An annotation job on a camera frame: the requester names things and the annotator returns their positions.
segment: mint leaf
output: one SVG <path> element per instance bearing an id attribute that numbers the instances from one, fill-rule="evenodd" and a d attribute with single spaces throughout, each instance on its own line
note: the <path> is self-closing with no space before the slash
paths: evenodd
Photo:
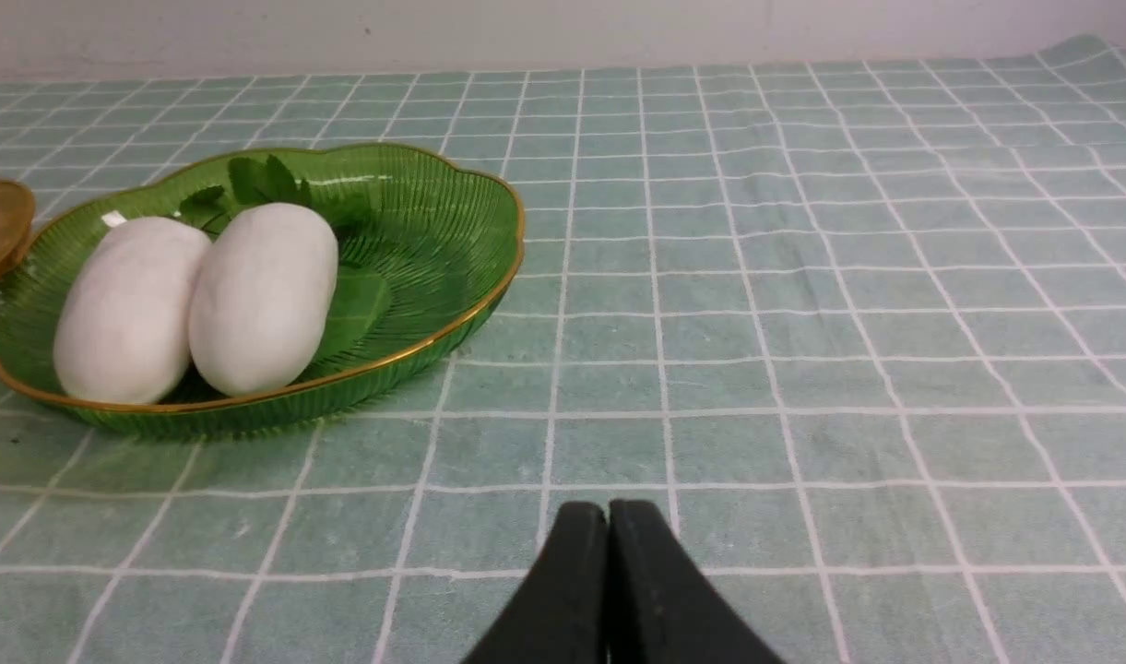
<path id="1" fill-rule="evenodd" d="M 325 332 L 313 357 L 321 361 L 352 348 L 386 314 L 393 295 L 381 273 L 342 264 L 338 289 L 325 320 Z"/>
<path id="2" fill-rule="evenodd" d="M 279 156 L 268 155 L 263 163 L 234 156 L 226 163 L 226 176 L 231 178 L 234 200 L 243 206 L 262 206 L 265 203 L 292 203 L 296 206 L 313 206 L 313 189 L 309 181 L 301 180 L 288 170 Z"/>
<path id="3" fill-rule="evenodd" d="M 220 203 L 225 192 L 226 189 L 217 185 L 195 191 L 178 206 L 176 217 L 197 230 L 216 235 L 231 222 L 230 213 Z"/>
<path id="4" fill-rule="evenodd" d="M 310 188 L 309 180 L 301 180 L 301 190 L 296 194 L 296 205 L 313 206 L 313 189 Z"/>
<path id="5" fill-rule="evenodd" d="M 247 156 L 234 156 L 226 163 L 226 176 L 231 178 L 234 200 L 243 206 L 261 206 L 272 201 L 272 188 L 268 169 Z"/>
<path id="6" fill-rule="evenodd" d="M 217 203 L 222 194 L 226 194 L 226 189 L 222 185 L 215 185 L 188 195 L 182 203 Z"/>
<path id="7" fill-rule="evenodd" d="M 301 205 L 297 203 L 300 190 L 296 188 L 296 178 L 279 160 L 279 156 L 268 155 L 268 162 L 263 164 L 263 176 L 268 177 L 272 201 Z"/>

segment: light green checkered tablecloth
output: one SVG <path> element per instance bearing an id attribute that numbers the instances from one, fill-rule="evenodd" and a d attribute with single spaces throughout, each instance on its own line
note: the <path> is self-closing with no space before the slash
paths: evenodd
<path id="1" fill-rule="evenodd" d="M 500 172 L 525 268 L 349 419 L 146 446 L 0 386 L 0 664 L 456 659 L 654 500 L 790 664 L 1126 663 L 1126 54 L 0 84 L 45 219 L 250 145 Z"/>

